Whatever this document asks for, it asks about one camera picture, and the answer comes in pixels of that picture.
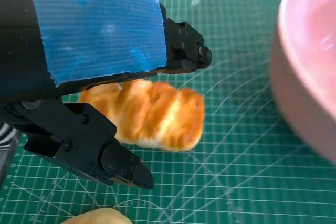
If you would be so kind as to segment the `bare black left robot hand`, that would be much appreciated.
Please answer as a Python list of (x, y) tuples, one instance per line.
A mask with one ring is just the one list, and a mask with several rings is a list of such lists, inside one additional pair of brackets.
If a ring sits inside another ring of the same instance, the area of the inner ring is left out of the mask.
[(159, 0), (1, 0), (1, 150), (25, 134), (25, 150), (77, 175), (153, 189), (127, 145), (193, 149), (205, 103), (149, 77), (211, 62)]

